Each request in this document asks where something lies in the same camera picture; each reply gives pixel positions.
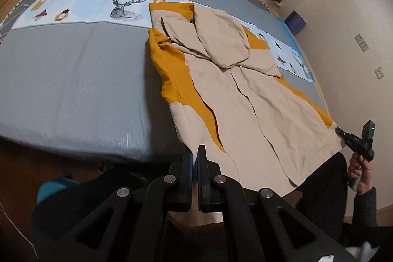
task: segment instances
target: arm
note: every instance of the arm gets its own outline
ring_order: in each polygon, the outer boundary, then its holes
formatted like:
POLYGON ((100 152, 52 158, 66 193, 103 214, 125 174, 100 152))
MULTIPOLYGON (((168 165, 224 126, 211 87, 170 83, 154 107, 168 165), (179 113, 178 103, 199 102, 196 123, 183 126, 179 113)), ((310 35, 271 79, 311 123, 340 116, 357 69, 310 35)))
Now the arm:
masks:
POLYGON ((371 183, 370 162, 354 153, 349 161, 348 176, 357 178, 362 175, 357 188, 353 208, 353 226, 377 227, 377 190, 371 183))

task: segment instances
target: gray sleeve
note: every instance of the gray sleeve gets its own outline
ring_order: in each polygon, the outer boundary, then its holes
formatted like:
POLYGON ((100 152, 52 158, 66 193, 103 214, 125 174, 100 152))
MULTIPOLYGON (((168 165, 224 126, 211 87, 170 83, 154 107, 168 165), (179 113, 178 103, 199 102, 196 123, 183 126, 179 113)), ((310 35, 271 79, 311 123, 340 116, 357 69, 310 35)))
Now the gray sleeve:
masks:
POLYGON ((377 190, 357 195, 353 199, 352 224, 357 227, 377 227, 377 190))

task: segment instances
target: wooden floor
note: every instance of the wooden floor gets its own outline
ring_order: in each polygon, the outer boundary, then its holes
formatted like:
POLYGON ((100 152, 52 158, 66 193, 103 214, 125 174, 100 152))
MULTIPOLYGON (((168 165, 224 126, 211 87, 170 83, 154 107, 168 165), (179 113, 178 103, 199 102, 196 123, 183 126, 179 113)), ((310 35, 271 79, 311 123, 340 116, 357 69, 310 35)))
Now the wooden floor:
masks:
MULTIPOLYGON (((31 214, 39 187, 60 175, 71 173, 83 182, 98 176, 97 162, 78 161, 21 146, 0 138, 0 202, 17 228, 30 239, 31 214)), ((0 226, 25 261, 34 261, 32 247, 0 213, 0 226)))
MULTIPOLYGON (((0 0, 0 21, 19 1, 0 0)), ((96 167, 96 162, 64 158, 0 138, 0 202, 18 229, 30 238, 31 213, 39 187, 66 173, 81 182, 94 179, 98 175, 96 167)), ((2 213, 0 227, 24 261, 36 261, 32 247, 2 213)))

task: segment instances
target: electrical outlet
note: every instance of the electrical outlet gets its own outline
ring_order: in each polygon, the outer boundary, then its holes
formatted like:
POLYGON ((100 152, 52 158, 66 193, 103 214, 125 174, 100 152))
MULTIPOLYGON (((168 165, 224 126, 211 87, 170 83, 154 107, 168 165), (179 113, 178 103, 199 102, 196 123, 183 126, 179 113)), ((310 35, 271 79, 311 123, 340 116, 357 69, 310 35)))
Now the electrical outlet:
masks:
POLYGON ((377 75, 378 79, 381 79, 384 76, 384 72, 382 71, 382 68, 379 67, 376 71, 375 74, 377 75))
POLYGON ((364 42, 364 39, 363 39, 362 35, 360 35, 360 34, 355 37, 355 40, 358 43, 358 45, 360 45, 362 42, 364 42))
POLYGON ((359 44, 359 46, 361 47, 361 49, 363 50, 363 52, 365 52, 367 49, 369 49, 370 47, 368 47, 367 43, 364 41, 362 43, 359 44))

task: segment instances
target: wall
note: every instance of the wall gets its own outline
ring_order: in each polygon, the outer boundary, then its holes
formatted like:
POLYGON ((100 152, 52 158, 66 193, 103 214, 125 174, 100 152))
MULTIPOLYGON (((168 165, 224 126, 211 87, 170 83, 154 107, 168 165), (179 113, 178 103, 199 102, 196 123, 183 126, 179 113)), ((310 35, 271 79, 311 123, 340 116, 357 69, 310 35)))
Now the wall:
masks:
MULTIPOLYGON (((393 203, 393 0, 284 0, 280 15, 296 10, 307 22, 296 38, 320 83, 332 118, 361 134, 376 123, 373 183, 378 208, 393 203), (362 52, 354 37, 370 49, 362 52), (374 73, 382 67, 385 77, 374 73)), ((347 157, 351 152, 344 150, 347 157)), ((351 214, 349 194, 347 214, 351 214)))

